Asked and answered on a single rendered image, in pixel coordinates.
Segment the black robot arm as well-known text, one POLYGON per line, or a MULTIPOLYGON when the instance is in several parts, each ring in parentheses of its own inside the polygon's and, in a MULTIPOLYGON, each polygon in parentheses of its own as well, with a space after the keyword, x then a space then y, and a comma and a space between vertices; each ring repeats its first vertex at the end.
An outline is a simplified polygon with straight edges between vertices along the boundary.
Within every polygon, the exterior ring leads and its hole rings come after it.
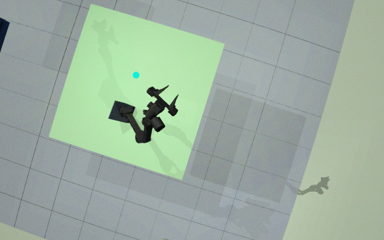
POLYGON ((144 130, 141 130, 139 125, 137 124, 134 116, 133 116, 133 108, 131 106, 119 106, 118 113, 121 117, 125 117, 128 119, 129 123, 131 124, 134 132, 135 132, 135 140, 138 144, 141 143, 147 143, 151 141, 151 134, 152 129, 156 132, 160 132, 163 128, 165 128, 165 125, 160 117, 157 117, 165 108, 161 108, 157 102, 149 102, 148 110, 143 109, 143 115, 145 117, 142 118, 141 123, 144 126, 144 130), (153 113, 151 111, 155 111, 157 114, 153 113))

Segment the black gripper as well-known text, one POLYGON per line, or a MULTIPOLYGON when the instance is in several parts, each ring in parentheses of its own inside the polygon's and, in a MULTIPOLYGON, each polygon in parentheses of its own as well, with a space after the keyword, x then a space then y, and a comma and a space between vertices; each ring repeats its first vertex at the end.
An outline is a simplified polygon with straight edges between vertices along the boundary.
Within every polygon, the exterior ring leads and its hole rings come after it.
MULTIPOLYGON (((172 116, 175 116, 178 112, 178 110, 175 108, 175 103, 176 103, 176 100, 178 98, 178 95, 174 98, 174 100, 172 101, 172 103, 170 105, 168 105, 160 96, 159 94, 162 93, 169 85, 167 85, 166 87, 162 88, 162 89, 155 89, 153 86, 149 87, 146 92, 151 96, 151 97, 155 97, 157 98, 157 100, 155 102, 157 102, 157 104, 161 107, 161 108, 167 108, 169 111, 168 113, 172 116)), ((154 103, 155 103, 154 102, 154 103)))

